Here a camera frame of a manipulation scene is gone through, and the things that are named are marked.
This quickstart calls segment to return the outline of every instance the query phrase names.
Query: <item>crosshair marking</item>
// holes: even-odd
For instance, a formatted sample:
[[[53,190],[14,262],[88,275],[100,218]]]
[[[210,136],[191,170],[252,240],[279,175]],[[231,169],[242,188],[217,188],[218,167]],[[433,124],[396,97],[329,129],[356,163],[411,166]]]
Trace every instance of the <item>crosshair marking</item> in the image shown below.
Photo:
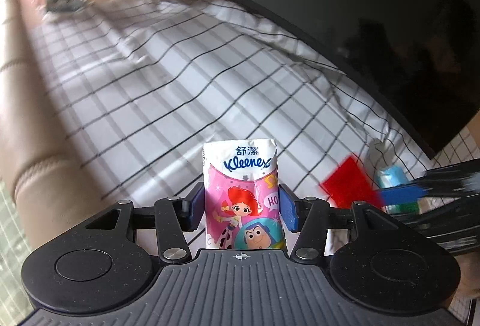
[[[250,257],[250,256],[247,256],[245,253],[238,253],[235,255],[235,258],[239,259],[239,260],[245,260],[247,259],[247,257]]]

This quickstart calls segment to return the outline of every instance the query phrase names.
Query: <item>white bedsheet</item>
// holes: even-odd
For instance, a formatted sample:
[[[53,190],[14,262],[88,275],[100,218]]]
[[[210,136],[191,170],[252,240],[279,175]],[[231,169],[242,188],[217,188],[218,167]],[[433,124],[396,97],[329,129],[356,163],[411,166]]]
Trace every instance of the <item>white bedsheet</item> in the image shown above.
[[[275,138],[280,181],[300,197],[325,197],[319,182],[351,153],[371,179],[480,157],[465,128],[430,161],[329,61],[231,2],[112,0],[43,24],[32,42],[66,137],[112,203],[185,196],[211,140]]]

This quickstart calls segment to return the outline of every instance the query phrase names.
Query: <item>ribbed black surface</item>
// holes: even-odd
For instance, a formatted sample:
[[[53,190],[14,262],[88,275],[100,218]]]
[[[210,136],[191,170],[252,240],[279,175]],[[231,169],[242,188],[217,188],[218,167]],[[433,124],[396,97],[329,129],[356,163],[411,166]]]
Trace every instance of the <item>ribbed black surface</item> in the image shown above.
[[[238,259],[243,253],[247,257]],[[25,326],[460,325],[446,310],[416,317],[385,316],[345,300],[320,269],[281,251],[202,250],[186,265],[163,269],[140,299],[97,316],[38,310]]]

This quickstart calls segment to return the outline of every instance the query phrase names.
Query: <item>television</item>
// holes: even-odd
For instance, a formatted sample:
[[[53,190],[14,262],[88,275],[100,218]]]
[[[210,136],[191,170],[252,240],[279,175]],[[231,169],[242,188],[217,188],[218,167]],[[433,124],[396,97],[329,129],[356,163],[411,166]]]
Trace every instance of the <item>television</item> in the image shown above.
[[[233,0],[365,89],[432,158],[480,108],[480,0]]]

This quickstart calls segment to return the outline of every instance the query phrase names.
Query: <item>circular pad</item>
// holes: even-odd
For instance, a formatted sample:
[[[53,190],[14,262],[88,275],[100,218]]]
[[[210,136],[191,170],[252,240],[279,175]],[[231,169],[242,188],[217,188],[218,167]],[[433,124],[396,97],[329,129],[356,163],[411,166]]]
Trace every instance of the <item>circular pad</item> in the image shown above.
[[[372,270],[390,281],[407,282],[421,277],[428,269],[422,256],[404,249],[377,253],[370,261]]]
[[[104,252],[93,249],[74,250],[57,261],[57,273],[72,281],[90,281],[107,273],[112,259]]]

